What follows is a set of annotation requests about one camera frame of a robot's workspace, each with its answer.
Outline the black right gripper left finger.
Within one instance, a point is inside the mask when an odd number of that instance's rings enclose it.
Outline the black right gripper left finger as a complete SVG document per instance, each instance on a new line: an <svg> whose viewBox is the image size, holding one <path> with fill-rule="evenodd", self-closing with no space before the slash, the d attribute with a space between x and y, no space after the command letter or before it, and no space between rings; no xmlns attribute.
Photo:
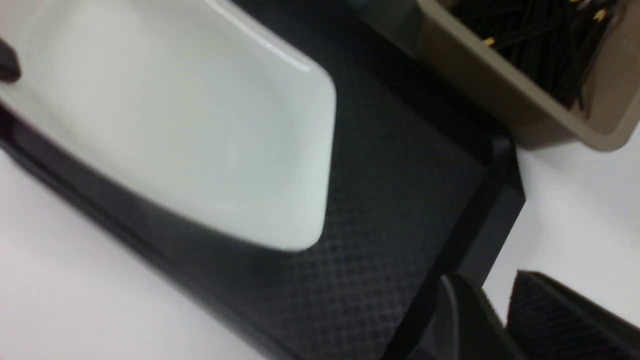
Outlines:
<svg viewBox="0 0 640 360"><path fill-rule="evenodd" d="M458 273L439 280L434 351L416 347L410 360L524 360L478 285Z"/></svg>

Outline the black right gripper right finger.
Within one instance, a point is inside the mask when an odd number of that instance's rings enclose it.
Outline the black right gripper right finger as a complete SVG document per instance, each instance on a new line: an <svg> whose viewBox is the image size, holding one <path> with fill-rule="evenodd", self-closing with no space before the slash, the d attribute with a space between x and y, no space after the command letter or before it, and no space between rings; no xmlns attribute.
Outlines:
<svg viewBox="0 0 640 360"><path fill-rule="evenodd" d="M506 331L529 360L637 360L639 328L559 281L518 271Z"/></svg>

